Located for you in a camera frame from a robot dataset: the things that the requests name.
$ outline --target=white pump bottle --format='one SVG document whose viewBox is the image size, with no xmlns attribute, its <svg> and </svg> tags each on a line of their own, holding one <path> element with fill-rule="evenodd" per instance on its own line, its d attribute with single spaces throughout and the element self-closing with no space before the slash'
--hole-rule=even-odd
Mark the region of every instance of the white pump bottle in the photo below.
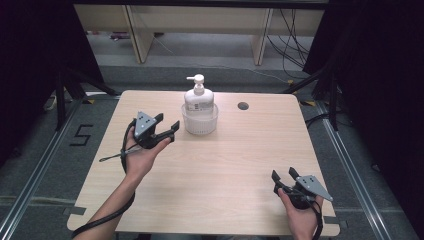
<svg viewBox="0 0 424 240">
<path fill-rule="evenodd" d="M 187 115 L 197 119 L 210 119 L 213 115 L 214 96 L 213 92 L 203 86 L 205 77 L 196 74 L 194 77 L 187 77 L 187 80 L 194 80 L 194 88 L 184 95 Z"/>
</svg>

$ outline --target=wooden table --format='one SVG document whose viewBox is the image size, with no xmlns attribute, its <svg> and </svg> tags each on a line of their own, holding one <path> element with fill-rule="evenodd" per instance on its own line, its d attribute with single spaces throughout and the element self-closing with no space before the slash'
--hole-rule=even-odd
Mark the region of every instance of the wooden table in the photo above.
<svg viewBox="0 0 424 240">
<path fill-rule="evenodd" d="M 247 110 L 238 103 L 246 102 Z M 284 205 L 274 194 L 275 169 L 287 185 L 294 167 L 315 175 L 325 186 L 298 102 L 293 95 L 215 93 L 217 128 L 205 136 L 187 132 L 181 114 L 184 92 L 126 91 L 115 109 L 75 206 L 68 228 L 85 224 L 124 177 L 120 159 L 99 162 L 119 152 L 122 138 L 138 111 L 165 119 L 156 132 L 175 121 L 175 142 L 159 154 L 137 189 L 136 199 L 117 231 L 147 233 L 289 235 Z M 324 216 L 335 216 L 324 201 Z M 325 224 L 322 236 L 335 236 L 339 225 Z"/>
</svg>

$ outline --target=gray carpet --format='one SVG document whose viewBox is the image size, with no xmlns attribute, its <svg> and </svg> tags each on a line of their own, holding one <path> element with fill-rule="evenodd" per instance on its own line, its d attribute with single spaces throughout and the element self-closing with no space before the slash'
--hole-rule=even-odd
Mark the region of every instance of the gray carpet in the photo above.
<svg viewBox="0 0 424 240">
<path fill-rule="evenodd" d="M 283 81 L 248 70 L 234 69 L 101 67 L 101 71 L 106 84 L 118 91 L 128 89 L 186 91 L 193 86 L 193 83 L 185 78 L 202 73 L 205 75 L 205 86 L 215 92 L 278 93 L 287 88 L 287 84 L 283 81 L 293 79 L 283 71 L 261 71 L 267 75 L 278 76 Z M 300 72 L 290 74 L 306 76 Z M 84 84 L 84 87 L 87 91 L 98 91 L 89 85 Z M 310 100 L 312 88 L 313 84 L 301 89 L 296 96 L 302 101 Z M 79 194 L 117 102 L 116 99 L 97 99 L 93 104 L 82 104 L 78 108 L 12 239 L 70 238 L 71 232 L 66 228 L 68 216 L 64 211 L 73 206 Z M 305 119 L 318 115 L 316 107 L 301 106 L 301 110 Z M 54 133 L 55 120 L 55 111 L 41 116 L 28 135 L 27 141 L 21 145 L 22 156 L 9 159 L 0 170 L 0 195 L 3 196 L 0 217 L 5 217 L 12 204 L 10 197 L 20 193 L 42 156 Z M 348 116 L 338 115 L 338 120 L 339 133 L 363 181 L 369 187 L 372 199 L 381 211 L 393 239 L 418 239 L 382 176 L 370 168 L 372 159 L 355 129 L 346 126 L 350 124 Z M 84 138 L 75 137 L 81 126 L 83 127 L 80 129 L 80 134 L 90 135 L 85 145 Z M 328 191 L 335 199 L 333 204 L 336 215 L 342 224 L 340 235 L 332 239 L 375 239 L 322 120 L 310 126 L 309 134 Z M 120 239 L 133 239 L 135 236 L 136 234 L 119 234 Z"/>
</svg>

